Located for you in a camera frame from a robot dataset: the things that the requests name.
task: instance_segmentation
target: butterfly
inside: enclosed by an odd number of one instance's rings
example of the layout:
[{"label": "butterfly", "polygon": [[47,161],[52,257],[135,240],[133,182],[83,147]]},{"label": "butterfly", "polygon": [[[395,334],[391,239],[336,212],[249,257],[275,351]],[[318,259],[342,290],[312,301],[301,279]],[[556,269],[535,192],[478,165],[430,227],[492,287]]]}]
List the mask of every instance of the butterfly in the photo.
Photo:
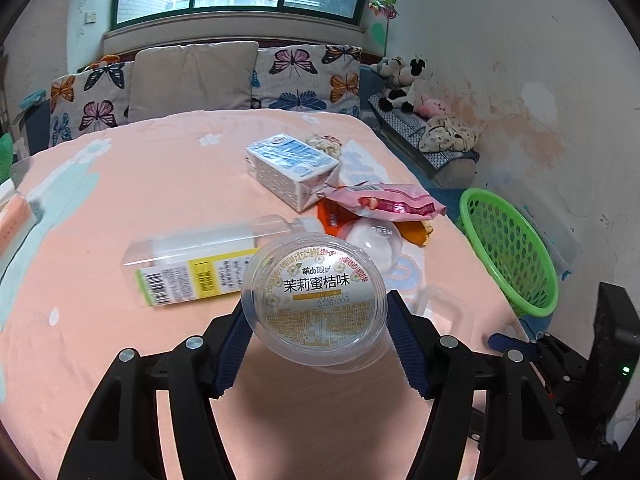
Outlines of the butterfly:
[{"label": "butterfly", "polygon": [[94,85],[100,81],[100,78],[107,73],[109,75],[109,79],[113,81],[113,84],[118,88],[124,88],[124,72],[122,71],[122,67],[124,63],[114,63],[112,65],[103,66],[102,68],[96,68],[93,70],[89,77],[86,79],[84,83],[84,91],[91,89]]},{"label": "butterfly", "polygon": [[258,73],[254,70],[254,74],[251,76],[251,86],[254,88],[260,88],[260,80],[258,79]]},{"label": "butterfly", "polygon": [[58,105],[58,101],[62,97],[66,99],[70,103],[74,101],[74,82],[76,81],[76,76],[68,75],[63,80],[62,83],[53,83],[51,85],[51,113],[56,109]]},{"label": "butterfly", "polygon": [[315,92],[307,90],[300,93],[284,92],[280,97],[269,105],[269,108],[276,110],[291,110],[292,108],[309,108],[310,110],[326,110],[326,103],[318,99]]},{"label": "butterfly", "polygon": [[359,106],[354,106],[351,109],[351,113],[348,113],[347,108],[343,108],[342,110],[340,110],[340,113],[342,115],[352,115],[352,116],[358,118],[360,116],[360,107]]},{"label": "butterfly", "polygon": [[275,57],[276,61],[273,62],[273,66],[271,67],[271,70],[269,70],[271,75],[279,74],[288,67],[290,67],[289,78],[291,78],[294,69],[296,70],[298,77],[302,77],[300,72],[298,72],[298,67],[310,74],[318,73],[314,64],[309,61],[309,53],[302,48],[297,49],[295,52],[285,48],[277,51]]},{"label": "butterfly", "polygon": [[116,117],[113,115],[113,103],[111,101],[107,101],[105,99],[102,101],[100,106],[96,104],[95,101],[88,102],[84,105],[84,116],[82,116],[82,121],[78,130],[81,132],[86,130],[91,124],[95,121],[95,127],[99,126],[100,123],[106,124],[110,128],[115,128],[118,126],[116,122]]},{"label": "butterfly", "polygon": [[347,57],[351,56],[354,60],[360,61],[360,55],[362,54],[362,49],[356,46],[349,45],[327,45],[326,52],[324,53],[324,57],[322,58],[323,64],[333,63],[334,61],[340,59],[342,56]]},{"label": "butterfly", "polygon": [[69,114],[62,114],[62,124],[58,117],[53,119],[53,134],[51,135],[51,145],[55,146],[58,142],[71,140],[71,128],[69,128]]},{"label": "butterfly", "polygon": [[353,95],[360,94],[360,77],[356,73],[348,76],[347,81],[339,75],[332,75],[329,83],[331,83],[332,86],[329,101],[332,103],[337,103],[347,92]]}]

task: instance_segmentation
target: pink blanket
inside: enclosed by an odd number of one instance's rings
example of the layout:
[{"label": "pink blanket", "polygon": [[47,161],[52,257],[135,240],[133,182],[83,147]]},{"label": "pink blanket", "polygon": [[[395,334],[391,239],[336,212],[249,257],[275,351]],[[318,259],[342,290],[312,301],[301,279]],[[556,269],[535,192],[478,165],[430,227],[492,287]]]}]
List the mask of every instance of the pink blanket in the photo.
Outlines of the pink blanket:
[{"label": "pink blanket", "polygon": [[[296,213],[246,174],[244,147],[284,132],[348,144],[341,179],[415,177],[360,121],[280,110],[191,112],[87,134],[14,170],[40,223],[0,283],[0,418],[43,480],[54,480],[91,394],[122,348],[167,351],[230,312],[238,294],[169,308],[140,305],[120,261],[139,238]],[[311,209],[304,214],[315,214]],[[454,225],[433,221],[423,249],[407,247],[388,285],[411,301],[435,284],[475,311],[465,343],[519,329],[504,296]],[[238,479],[403,479],[430,402],[412,390],[391,349],[375,365],[332,376],[288,362],[252,339],[236,386],[212,403]],[[179,479],[168,397],[159,395],[164,463]],[[460,479],[478,458],[468,441]]]}]

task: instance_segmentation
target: pink wrapper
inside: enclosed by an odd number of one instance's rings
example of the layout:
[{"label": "pink wrapper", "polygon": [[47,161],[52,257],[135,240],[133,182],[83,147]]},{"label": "pink wrapper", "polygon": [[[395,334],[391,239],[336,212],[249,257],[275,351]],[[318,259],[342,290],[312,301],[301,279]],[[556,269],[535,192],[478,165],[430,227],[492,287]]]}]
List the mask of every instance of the pink wrapper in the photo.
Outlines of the pink wrapper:
[{"label": "pink wrapper", "polygon": [[431,220],[447,211],[423,188],[414,184],[341,187],[326,197],[358,216],[390,222]]}]

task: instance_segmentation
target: orange butterfly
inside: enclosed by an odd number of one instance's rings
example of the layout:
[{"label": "orange butterfly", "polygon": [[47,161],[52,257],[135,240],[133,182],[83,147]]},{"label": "orange butterfly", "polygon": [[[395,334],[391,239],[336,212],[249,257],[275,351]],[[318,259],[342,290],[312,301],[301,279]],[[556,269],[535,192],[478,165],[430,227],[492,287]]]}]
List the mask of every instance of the orange butterfly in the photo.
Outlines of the orange butterfly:
[{"label": "orange butterfly", "polygon": [[348,76],[346,82],[339,75],[332,75],[329,82],[332,86],[329,101],[332,103],[337,103],[347,92],[353,95],[360,93],[360,77],[356,73]]},{"label": "orange butterfly", "polygon": [[62,97],[66,99],[70,103],[74,101],[74,82],[76,81],[76,76],[69,75],[62,80],[62,84],[53,83],[51,86],[51,112],[53,113],[56,109],[58,101]]}]

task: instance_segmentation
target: green window frame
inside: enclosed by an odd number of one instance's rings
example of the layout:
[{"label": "green window frame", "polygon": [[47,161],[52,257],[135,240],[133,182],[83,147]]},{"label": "green window frame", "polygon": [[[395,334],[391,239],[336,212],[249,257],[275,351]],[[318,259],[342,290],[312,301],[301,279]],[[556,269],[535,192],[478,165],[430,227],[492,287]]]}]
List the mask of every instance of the green window frame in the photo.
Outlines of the green window frame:
[{"label": "green window frame", "polygon": [[277,12],[277,13],[284,13],[284,14],[297,14],[302,16],[311,16],[315,18],[324,18],[324,19],[333,20],[336,22],[341,22],[341,23],[349,23],[351,25],[359,25],[367,0],[356,0],[356,4],[355,4],[355,8],[352,16],[342,16],[340,14],[323,12],[322,10],[306,9],[303,7],[294,7],[291,5],[286,5],[285,0],[278,0],[275,7],[258,6],[258,5],[196,7],[196,0],[189,0],[188,6],[185,6],[185,8],[183,9],[166,10],[164,12],[157,12],[155,14],[150,14],[148,16],[142,16],[140,18],[135,18],[132,20],[127,20],[127,21],[118,23],[117,19],[118,19],[119,1],[120,0],[113,0],[111,4],[111,30],[117,30],[119,28],[127,27],[128,25],[134,25],[136,23],[143,23],[143,22],[150,22],[153,20],[158,20],[160,18],[166,18],[169,16],[180,16],[180,15],[194,14],[198,12],[215,12],[215,11],[222,11],[222,10],[255,10],[260,12],[266,11],[266,12]]}]

